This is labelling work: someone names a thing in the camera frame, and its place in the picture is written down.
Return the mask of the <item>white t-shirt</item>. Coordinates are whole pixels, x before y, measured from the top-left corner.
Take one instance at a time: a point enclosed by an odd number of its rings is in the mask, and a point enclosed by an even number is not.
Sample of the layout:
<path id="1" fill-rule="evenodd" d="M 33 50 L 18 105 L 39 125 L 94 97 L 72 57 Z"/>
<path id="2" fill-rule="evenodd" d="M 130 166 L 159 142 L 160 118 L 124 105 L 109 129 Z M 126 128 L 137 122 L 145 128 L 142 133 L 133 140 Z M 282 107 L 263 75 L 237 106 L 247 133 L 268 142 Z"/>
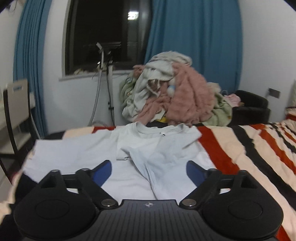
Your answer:
<path id="1" fill-rule="evenodd" d="M 214 167 L 200 137 L 196 127 L 184 124 L 148 128 L 130 123 L 64 140 L 39 140 L 23 171 L 39 182 L 53 169 L 73 174 L 109 160 L 111 175 L 102 187 L 117 201 L 181 201 L 196 188 L 187 175 L 187 163 L 193 161 L 205 170 Z"/>

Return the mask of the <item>striped fleece blanket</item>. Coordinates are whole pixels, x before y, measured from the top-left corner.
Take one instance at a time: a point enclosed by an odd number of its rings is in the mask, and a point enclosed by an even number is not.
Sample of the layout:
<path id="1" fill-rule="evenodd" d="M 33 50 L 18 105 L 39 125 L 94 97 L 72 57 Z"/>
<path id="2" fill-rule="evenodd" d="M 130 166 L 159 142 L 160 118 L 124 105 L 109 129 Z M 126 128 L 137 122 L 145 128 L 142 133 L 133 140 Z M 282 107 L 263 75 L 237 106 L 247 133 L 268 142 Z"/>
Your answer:
<path id="1" fill-rule="evenodd" d="M 115 127 L 78 128 L 49 135 L 59 140 Z M 223 174 L 248 171 L 278 202 L 284 214 L 278 240 L 295 240 L 295 121 L 247 126 L 199 126 L 201 145 Z M 22 240 L 12 210 L 36 183 L 20 170 L 12 179 L 6 200 L 1 202 L 1 240 Z"/>

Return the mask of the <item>green patterned blanket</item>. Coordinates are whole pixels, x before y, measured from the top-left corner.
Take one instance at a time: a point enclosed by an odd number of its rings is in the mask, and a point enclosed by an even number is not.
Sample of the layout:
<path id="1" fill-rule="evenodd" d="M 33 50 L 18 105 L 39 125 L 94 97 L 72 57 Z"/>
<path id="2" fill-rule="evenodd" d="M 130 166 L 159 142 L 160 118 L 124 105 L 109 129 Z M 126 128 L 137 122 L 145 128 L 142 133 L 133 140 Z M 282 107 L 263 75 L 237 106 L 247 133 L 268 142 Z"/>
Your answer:
<path id="1" fill-rule="evenodd" d="M 125 110 L 128 103 L 132 103 L 132 94 L 135 89 L 135 84 L 137 78 L 133 77 L 133 74 L 130 73 L 126 80 L 123 80 L 119 85 L 119 99 L 122 103 L 123 111 L 122 116 L 127 120 L 133 122 L 137 114 L 132 117 Z M 208 87 L 210 87 L 215 94 L 215 105 L 212 109 L 212 116 L 203 122 L 203 125 L 206 126 L 227 126 L 232 119 L 232 106 L 225 99 L 225 97 L 220 93 L 220 85 L 213 82 L 208 82 Z"/>

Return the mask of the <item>pink fluffy blanket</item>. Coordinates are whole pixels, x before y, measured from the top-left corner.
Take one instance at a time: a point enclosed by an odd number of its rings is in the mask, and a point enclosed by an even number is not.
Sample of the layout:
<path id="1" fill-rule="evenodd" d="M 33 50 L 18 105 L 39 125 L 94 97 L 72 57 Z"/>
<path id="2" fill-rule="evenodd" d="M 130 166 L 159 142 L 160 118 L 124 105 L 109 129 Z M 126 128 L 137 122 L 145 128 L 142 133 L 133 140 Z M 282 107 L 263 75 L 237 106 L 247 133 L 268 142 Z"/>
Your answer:
<path id="1" fill-rule="evenodd" d="M 168 125 L 184 123 L 188 126 L 207 121 L 212 117 L 215 95 L 203 75 L 189 65 L 172 63 L 175 75 L 175 92 L 169 97 L 169 85 L 161 82 L 160 95 L 150 97 L 135 121 L 148 124 L 164 110 Z"/>

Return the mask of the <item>white and black chair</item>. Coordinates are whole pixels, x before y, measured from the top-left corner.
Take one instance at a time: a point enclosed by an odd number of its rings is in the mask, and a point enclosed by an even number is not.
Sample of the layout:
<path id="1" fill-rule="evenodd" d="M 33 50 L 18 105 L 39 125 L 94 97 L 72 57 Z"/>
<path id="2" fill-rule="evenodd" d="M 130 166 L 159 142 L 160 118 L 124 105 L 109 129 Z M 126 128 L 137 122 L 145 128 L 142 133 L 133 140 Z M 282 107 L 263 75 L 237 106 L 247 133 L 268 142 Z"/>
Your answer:
<path id="1" fill-rule="evenodd" d="M 3 91 L 4 122 L 1 128 L 1 157 L 22 163 L 39 138 L 32 118 L 29 83 L 26 79 L 10 83 Z"/>

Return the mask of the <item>white garment steamer stand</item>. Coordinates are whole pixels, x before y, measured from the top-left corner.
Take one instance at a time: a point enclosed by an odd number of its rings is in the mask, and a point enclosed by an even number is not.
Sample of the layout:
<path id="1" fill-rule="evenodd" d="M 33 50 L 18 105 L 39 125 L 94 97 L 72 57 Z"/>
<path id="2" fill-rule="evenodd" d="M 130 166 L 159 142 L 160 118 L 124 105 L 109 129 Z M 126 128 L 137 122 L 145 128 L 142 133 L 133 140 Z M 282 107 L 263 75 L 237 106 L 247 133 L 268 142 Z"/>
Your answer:
<path id="1" fill-rule="evenodd" d="M 109 120 L 111 124 L 115 126 L 114 118 L 114 105 L 112 100 L 112 91 L 110 87 L 112 72 L 113 72 L 113 60 L 111 51 L 105 48 L 101 43 L 97 42 L 95 46 L 98 48 L 100 60 L 97 63 L 97 71 L 92 78 L 97 76 L 97 85 L 95 91 L 94 104 L 91 112 L 88 126 L 99 124 L 101 126 L 107 126 L 107 124 L 98 119 L 99 106 L 102 107 L 102 100 L 107 104 L 107 111 L 109 113 Z"/>

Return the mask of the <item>cream white garment pile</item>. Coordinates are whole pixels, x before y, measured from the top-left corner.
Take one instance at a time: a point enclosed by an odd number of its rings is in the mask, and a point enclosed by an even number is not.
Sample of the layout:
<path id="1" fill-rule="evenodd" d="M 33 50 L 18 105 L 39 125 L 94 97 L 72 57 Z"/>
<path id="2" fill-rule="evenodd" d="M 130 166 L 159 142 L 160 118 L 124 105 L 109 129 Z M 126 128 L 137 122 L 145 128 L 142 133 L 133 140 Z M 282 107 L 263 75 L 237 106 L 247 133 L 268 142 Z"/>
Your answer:
<path id="1" fill-rule="evenodd" d="M 161 84 L 175 83 L 173 63 L 192 65 L 192 58 L 175 51 L 161 52 L 145 65 L 133 66 L 126 80 L 119 87 L 122 116 L 134 121 L 143 110 L 149 97 L 159 97 Z"/>

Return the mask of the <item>left blue curtain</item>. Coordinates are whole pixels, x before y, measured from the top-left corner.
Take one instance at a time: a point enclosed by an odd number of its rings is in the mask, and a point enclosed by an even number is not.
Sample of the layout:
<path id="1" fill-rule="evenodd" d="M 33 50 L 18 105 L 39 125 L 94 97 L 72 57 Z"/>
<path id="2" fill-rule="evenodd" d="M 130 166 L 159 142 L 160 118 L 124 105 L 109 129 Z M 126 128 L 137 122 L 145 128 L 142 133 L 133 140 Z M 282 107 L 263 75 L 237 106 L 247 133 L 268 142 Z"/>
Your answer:
<path id="1" fill-rule="evenodd" d="M 33 119 L 41 137 L 47 135 L 43 63 L 47 21 L 52 1 L 26 1 L 16 34 L 13 81 L 26 79 L 35 95 Z"/>

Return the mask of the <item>blue curtain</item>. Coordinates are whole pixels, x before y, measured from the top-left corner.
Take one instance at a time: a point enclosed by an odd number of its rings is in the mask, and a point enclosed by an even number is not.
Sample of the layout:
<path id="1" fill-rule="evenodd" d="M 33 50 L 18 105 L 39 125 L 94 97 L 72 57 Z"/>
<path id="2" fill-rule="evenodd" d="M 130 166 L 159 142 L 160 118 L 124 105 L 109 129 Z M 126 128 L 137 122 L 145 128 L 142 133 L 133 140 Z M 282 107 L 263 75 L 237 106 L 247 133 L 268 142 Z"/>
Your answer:
<path id="1" fill-rule="evenodd" d="M 235 92 L 242 68 L 238 1 L 152 1 L 145 62 L 165 51 L 192 58 L 195 70 L 223 90 Z"/>
<path id="2" fill-rule="evenodd" d="M 16 34 L 13 81 L 26 79 L 35 95 L 33 119 L 41 137 L 47 135 L 43 63 L 47 21 L 52 1 L 26 1 Z"/>

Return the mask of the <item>right blue curtain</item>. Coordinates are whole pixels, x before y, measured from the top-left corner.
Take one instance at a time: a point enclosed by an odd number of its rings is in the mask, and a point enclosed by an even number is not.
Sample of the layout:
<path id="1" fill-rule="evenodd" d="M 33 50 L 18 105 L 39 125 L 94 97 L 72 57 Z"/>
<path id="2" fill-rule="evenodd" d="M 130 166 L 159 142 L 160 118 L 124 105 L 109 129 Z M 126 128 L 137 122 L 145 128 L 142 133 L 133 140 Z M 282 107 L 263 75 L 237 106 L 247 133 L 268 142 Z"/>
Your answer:
<path id="1" fill-rule="evenodd" d="M 192 58 L 195 70 L 223 90 L 235 92 L 242 68 L 238 1 L 152 1 L 145 62 L 165 51 Z"/>

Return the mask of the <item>dark window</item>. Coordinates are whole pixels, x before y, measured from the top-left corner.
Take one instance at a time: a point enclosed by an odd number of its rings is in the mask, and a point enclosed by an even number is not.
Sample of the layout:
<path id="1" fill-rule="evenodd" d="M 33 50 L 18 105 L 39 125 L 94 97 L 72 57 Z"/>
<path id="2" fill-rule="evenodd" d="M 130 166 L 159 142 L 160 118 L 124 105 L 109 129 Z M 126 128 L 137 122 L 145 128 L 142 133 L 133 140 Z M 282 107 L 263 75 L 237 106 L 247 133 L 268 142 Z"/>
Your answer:
<path id="1" fill-rule="evenodd" d="M 65 73 L 94 72 L 103 57 L 118 69 L 143 64 L 152 1 L 69 1 Z"/>

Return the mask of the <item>wall socket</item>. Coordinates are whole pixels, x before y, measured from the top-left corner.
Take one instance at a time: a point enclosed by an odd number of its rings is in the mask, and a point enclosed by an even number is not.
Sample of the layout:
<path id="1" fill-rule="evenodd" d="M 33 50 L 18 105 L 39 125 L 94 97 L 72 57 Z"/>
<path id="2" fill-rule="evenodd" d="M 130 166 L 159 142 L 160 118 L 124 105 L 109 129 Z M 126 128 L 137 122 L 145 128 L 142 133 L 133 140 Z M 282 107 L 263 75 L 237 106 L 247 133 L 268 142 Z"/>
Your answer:
<path id="1" fill-rule="evenodd" d="M 272 88 L 269 88 L 268 89 L 268 95 L 269 96 L 272 96 L 274 98 L 280 98 L 280 91 L 275 90 L 275 89 L 272 89 Z"/>

